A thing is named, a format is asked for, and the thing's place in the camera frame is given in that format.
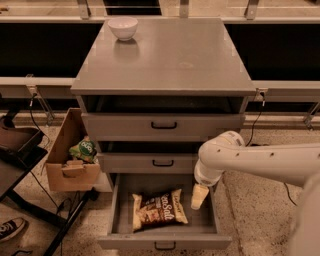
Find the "speckled floor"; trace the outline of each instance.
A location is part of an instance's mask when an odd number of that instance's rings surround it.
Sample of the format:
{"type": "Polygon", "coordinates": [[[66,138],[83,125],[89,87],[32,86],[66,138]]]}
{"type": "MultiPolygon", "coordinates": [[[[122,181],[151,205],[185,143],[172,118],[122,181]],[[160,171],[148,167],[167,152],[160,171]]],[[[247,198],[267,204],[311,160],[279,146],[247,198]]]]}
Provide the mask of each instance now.
{"type": "MultiPolygon", "coordinates": [[[[48,149],[53,144],[59,121],[50,127],[41,126],[51,138],[48,149]]],[[[251,130],[241,131],[248,141],[251,130]]],[[[319,131],[255,129],[253,143],[286,144],[320,142],[319,131]]],[[[43,170],[45,159],[34,168],[33,173],[49,191],[46,171],[43,170]]],[[[293,200],[299,202],[301,188],[289,185],[293,200]]],[[[28,175],[16,191],[25,199],[55,212],[53,203],[28,175]]],[[[50,192],[59,203],[73,193],[50,192]]],[[[97,243],[99,236],[106,234],[106,226],[111,206],[111,193],[101,193],[96,201],[89,201],[81,215],[65,236],[63,244],[54,255],[287,255],[290,225],[295,214],[294,206],[287,197],[282,183],[252,176],[236,171],[228,171],[220,180],[215,193],[216,207],[221,226],[221,234],[230,235],[233,242],[225,251],[122,251],[102,250],[97,243]]],[[[0,243],[0,255],[12,255],[18,249],[32,250],[35,256],[43,255],[46,247],[57,233],[57,229],[19,210],[9,199],[0,204],[0,222],[22,216],[28,226],[16,237],[0,243]]]]}

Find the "white robotic arm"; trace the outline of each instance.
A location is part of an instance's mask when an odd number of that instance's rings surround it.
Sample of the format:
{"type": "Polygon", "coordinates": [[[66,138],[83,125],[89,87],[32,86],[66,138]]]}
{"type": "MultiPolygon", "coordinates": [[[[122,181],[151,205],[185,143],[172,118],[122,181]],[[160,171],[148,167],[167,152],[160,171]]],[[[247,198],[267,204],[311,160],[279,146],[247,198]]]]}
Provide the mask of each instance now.
{"type": "Polygon", "coordinates": [[[226,170],[237,170],[302,187],[320,171],[320,143],[245,147],[240,134],[222,133],[199,149],[196,181],[215,185],[226,170]]]}
{"type": "Polygon", "coordinates": [[[195,167],[191,207],[199,209],[226,170],[237,170],[304,186],[289,242],[289,255],[320,255],[320,143],[246,147],[242,137],[225,132],[204,143],[195,167]]]}

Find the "gray drawer cabinet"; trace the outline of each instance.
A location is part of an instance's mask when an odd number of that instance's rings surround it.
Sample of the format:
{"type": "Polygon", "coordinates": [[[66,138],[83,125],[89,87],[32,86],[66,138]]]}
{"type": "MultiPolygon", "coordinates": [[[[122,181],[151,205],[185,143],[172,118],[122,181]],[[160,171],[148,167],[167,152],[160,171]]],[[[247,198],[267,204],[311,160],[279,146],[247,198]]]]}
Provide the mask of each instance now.
{"type": "Polygon", "coordinates": [[[255,89],[220,19],[139,19],[131,41],[106,24],[71,91],[113,187],[105,249],[224,249],[214,194],[191,209],[201,144],[240,130],[255,89]],[[189,223],[132,231],[132,193],[182,189],[189,223]]]}

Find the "chip bag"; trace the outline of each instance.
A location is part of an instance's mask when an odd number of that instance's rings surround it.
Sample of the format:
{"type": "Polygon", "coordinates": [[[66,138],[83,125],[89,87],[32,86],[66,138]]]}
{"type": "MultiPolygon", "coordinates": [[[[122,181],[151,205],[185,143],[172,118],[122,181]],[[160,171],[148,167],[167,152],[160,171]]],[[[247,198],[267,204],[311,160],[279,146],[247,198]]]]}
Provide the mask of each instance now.
{"type": "Polygon", "coordinates": [[[69,154],[72,157],[91,164],[94,163],[94,156],[96,153],[95,144],[89,139],[89,136],[85,136],[82,141],[69,149],[69,154]]]}
{"type": "Polygon", "coordinates": [[[142,229],[144,226],[187,224],[188,220],[180,203],[180,195],[181,189],[150,198],[133,194],[133,231],[142,229]]]}

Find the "shoe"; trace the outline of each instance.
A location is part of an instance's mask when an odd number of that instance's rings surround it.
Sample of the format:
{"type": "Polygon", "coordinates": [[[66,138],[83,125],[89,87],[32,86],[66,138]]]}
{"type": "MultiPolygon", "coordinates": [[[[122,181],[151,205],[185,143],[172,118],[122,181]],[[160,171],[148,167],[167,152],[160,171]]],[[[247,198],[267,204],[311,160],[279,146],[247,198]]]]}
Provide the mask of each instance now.
{"type": "Polygon", "coordinates": [[[9,220],[0,225],[0,242],[9,240],[17,235],[25,226],[26,221],[22,218],[9,220]]]}

